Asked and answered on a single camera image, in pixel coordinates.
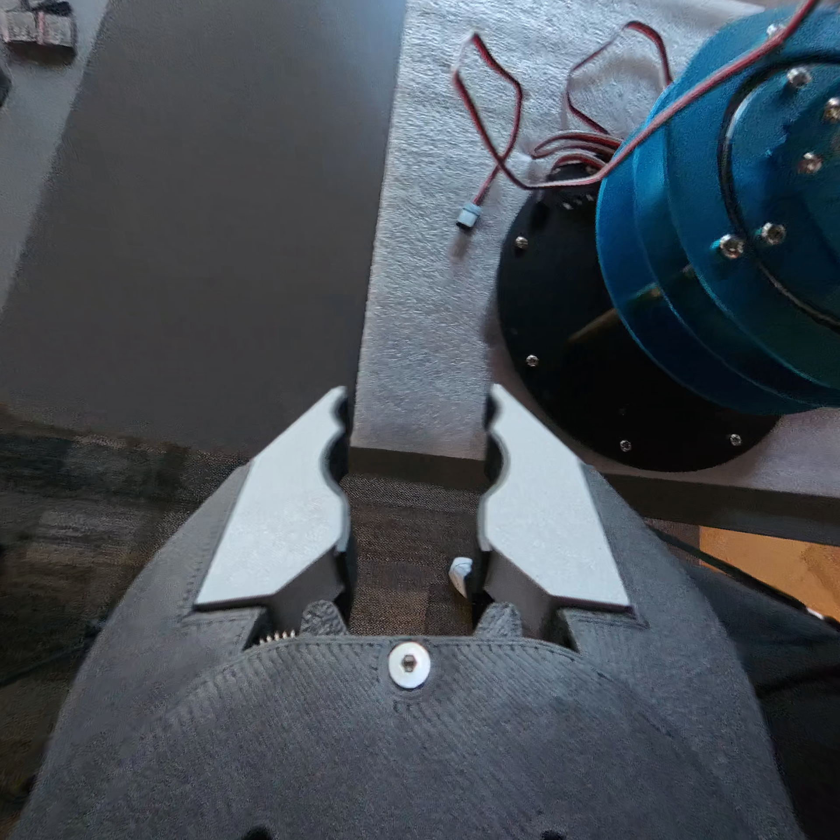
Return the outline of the grey felt mat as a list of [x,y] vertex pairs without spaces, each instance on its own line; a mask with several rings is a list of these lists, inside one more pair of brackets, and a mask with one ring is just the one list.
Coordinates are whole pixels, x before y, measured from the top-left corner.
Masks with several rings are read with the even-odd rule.
[[537,413],[513,373],[492,308],[504,234],[524,195],[504,178],[472,234],[455,217],[491,169],[451,82],[471,31],[524,87],[512,156],[564,122],[565,75],[637,19],[665,40],[680,73],[733,19],[778,2],[408,2],[374,239],[351,468],[442,487],[486,480],[484,413],[492,382]]

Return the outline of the person's black clothing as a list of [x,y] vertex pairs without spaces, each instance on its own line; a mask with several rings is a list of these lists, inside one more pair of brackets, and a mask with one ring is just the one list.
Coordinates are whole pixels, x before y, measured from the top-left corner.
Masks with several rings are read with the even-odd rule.
[[737,649],[805,836],[838,839],[838,621],[708,554],[668,551]]

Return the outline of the blue black round robot base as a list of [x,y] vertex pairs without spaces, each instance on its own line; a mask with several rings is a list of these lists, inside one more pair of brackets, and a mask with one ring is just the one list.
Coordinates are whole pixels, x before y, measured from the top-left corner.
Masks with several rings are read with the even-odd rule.
[[630,153],[523,204],[501,336],[576,443],[637,469],[726,463],[838,408],[838,3]]

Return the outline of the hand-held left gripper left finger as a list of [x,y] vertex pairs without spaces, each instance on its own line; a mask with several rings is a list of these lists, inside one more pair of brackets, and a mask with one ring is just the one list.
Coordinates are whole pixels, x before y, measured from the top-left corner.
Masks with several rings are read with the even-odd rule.
[[200,612],[261,607],[298,631],[313,602],[350,618],[356,548],[350,502],[350,402],[332,388],[248,464],[196,595]]

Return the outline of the dark desk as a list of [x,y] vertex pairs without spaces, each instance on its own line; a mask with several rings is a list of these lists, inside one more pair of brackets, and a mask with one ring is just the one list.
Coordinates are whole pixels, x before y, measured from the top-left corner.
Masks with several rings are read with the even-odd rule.
[[249,457],[357,383],[408,2],[73,2],[11,56],[2,404]]

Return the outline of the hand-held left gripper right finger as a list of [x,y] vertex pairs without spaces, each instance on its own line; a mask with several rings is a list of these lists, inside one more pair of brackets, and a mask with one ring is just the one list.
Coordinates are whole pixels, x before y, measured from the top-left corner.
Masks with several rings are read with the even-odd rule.
[[502,385],[488,406],[500,466],[478,507],[485,592],[514,605],[527,632],[566,607],[632,615],[581,460]]

